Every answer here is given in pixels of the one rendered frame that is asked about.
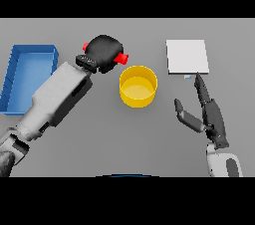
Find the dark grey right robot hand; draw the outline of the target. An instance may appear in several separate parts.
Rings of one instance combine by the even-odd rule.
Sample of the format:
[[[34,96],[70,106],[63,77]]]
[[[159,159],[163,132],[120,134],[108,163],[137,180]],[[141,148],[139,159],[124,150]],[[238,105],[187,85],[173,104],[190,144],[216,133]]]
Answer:
[[[179,99],[174,100],[177,119],[195,132],[205,132],[206,137],[215,144],[215,148],[229,146],[221,110],[209,95],[207,87],[199,74],[196,74],[194,87],[202,110],[202,119],[186,111]]]

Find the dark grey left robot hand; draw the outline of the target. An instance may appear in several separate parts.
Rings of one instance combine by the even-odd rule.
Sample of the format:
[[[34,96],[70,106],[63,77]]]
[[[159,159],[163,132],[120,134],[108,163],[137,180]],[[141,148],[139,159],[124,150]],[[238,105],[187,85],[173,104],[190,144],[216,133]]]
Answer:
[[[124,47],[117,39],[99,35],[85,47],[83,55],[76,56],[76,64],[93,74],[106,74],[118,64],[115,58],[123,51]]]

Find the red beaker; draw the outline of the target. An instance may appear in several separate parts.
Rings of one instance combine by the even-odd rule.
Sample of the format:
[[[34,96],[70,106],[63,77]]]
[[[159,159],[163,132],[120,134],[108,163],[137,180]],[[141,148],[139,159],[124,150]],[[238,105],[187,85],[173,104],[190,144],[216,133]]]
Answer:
[[[86,51],[87,47],[88,47],[89,43],[85,42],[83,45],[83,50]],[[115,62],[117,62],[118,64],[122,64],[125,65],[128,62],[128,57],[129,54],[124,54],[124,53],[119,53],[116,57],[115,57]]]

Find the yellow bowl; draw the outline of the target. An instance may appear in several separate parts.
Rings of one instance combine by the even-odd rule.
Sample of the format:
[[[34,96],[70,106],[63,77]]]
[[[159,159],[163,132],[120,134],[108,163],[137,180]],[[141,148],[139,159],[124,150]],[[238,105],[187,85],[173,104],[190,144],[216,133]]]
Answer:
[[[146,66],[128,67],[120,75],[120,97],[133,109],[149,106],[156,91],[157,76]]]

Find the pale square measuring scale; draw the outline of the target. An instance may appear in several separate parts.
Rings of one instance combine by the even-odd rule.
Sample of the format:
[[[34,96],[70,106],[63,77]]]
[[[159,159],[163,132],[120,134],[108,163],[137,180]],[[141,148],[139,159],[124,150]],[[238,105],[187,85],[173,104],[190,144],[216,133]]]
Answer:
[[[165,44],[170,75],[209,74],[204,40],[166,40]]]

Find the blue tray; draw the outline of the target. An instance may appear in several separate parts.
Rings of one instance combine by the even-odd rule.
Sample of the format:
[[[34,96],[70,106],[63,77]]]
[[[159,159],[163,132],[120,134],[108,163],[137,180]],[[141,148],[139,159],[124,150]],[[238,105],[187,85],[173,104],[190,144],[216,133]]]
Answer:
[[[23,115],[34,93],[56,71],[58,58],[55,45],[13,45],[0,93],[0,113]]]

